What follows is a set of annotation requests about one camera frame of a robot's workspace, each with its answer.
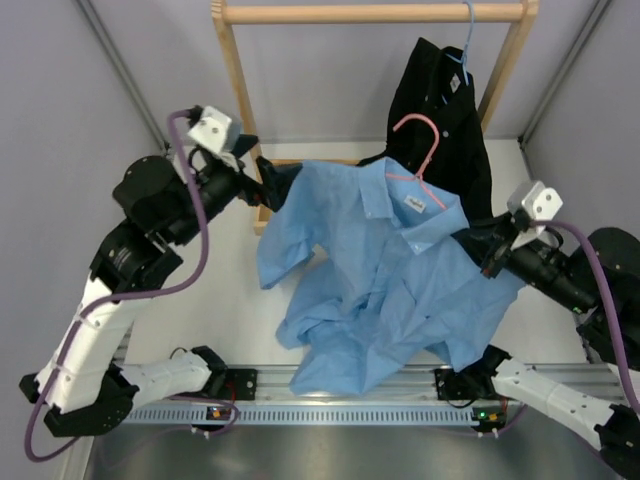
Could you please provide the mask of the light blue shirt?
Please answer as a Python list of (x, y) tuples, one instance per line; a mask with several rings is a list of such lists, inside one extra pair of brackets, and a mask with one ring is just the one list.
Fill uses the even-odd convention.
[(456, 370), (471, 365), (523, 284), (481, 274), (452, 238), (467, 225), (458, 196), (393, 159), (304, 162), (257, 249), (265, 289), (304, 268), (278, 341), (306, 349), (304, 372), (340, 366), (369, 381), (422, 350)]

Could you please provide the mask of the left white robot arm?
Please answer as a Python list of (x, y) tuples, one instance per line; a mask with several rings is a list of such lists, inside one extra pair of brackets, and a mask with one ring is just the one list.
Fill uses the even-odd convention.
[(149, 403), (189, 394), (213, 399), (226, 386), (226, 364), (205, 346), (146, 366), (116, 364), (139, 311), (181, 266), (175, 247), (206, 226), (186, 180), (162, 156), (135, 161), (113, 198), (125, 218), (100, 244), (76, 316), (49, 364), (19, 384), (30, 403), (48, 408), (44, 423), (57, 438), (103, 435)]

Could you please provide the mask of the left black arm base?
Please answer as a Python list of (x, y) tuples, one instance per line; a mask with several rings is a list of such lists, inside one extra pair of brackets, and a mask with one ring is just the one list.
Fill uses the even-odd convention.
[(258, 371), (252, 368), (230, 368), (227, 370), (218, 398), (225, 401), (254, 401)]

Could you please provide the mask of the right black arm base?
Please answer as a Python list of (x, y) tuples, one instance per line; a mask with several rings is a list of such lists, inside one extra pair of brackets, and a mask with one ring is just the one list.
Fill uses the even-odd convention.
[(434, 370), (437, 397), (454, 408), (465, 408), (472, 405), (477, 396), (469, 381), (462, 375), (449, 368)]

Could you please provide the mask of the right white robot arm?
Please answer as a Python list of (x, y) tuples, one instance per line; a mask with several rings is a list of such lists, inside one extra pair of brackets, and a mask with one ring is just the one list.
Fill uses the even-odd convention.
[(615, 473), (639, 476), (639, 396), (631, 380), (639, 369), (639, 242), (615, 227), (591, 235), (550, 221), (554, 237), (572, 233), (580, 246), (571, 255), (536, 239), (512, 246), (521, 222), (505, 214), (455, 234), (455, 240), (487, 278), (507, 271), (550, 300), (586, 315), (579, 336), (619, 372), (626, 397), (612, 403), (558, 383), (489, 346), (458, 373), (436, 375), (441, 400), (513, 399), (563, 425), (593, 448)]

